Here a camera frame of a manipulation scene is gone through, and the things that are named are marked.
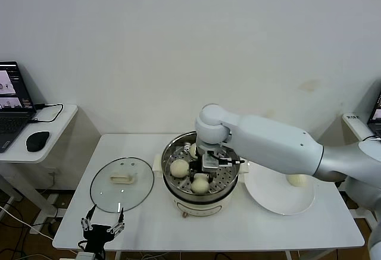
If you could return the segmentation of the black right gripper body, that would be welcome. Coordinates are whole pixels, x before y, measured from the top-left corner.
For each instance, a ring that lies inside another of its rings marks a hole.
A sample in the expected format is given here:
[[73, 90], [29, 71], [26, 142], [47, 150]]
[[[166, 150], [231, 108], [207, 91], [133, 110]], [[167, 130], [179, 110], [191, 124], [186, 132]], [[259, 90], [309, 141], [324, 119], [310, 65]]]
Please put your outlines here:
[[211, 172], [217, 172], [220, 167], [228, 165], [228, 159], [215, 156], [213, 151], [205, 152], [202, 156], [189, 163], [190, 172], [203, 173], [208, 175]]

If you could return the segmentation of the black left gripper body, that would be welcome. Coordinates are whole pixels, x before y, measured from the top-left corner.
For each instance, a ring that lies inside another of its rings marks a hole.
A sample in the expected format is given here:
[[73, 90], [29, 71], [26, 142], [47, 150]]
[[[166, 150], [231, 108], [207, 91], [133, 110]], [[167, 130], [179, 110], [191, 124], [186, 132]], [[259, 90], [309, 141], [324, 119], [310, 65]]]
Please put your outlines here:
[[85, 251], [103, 251], [105, 244], [113, 240], [113, 234], [108, 231], [110, 228], [108, 225], [93, 225], [91, 230], [84, 231]]

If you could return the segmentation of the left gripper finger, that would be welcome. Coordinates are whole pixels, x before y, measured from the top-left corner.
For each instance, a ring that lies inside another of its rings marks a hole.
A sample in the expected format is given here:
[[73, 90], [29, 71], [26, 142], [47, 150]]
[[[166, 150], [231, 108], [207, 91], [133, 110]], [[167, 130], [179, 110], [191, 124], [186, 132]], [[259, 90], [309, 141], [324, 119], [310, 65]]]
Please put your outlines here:
[[91, 219], [93, 213], [95, 212], [96, 205], [94, 205], [90, 210], [88, 210], [85, 217], [81, 218], [81, 225], [83, 230], [92, 230]]
[[117, 223], [115, 225], [113, 225], [112, 227], [110, 227], [107, 230], [107, 232], [110, 234], [113, 234], [114, 236], [117, 236], [123, 230], [124, 230], [124, 212], [123, 212], [123, 208], [122, 208], [121, 211], [119, 212]]

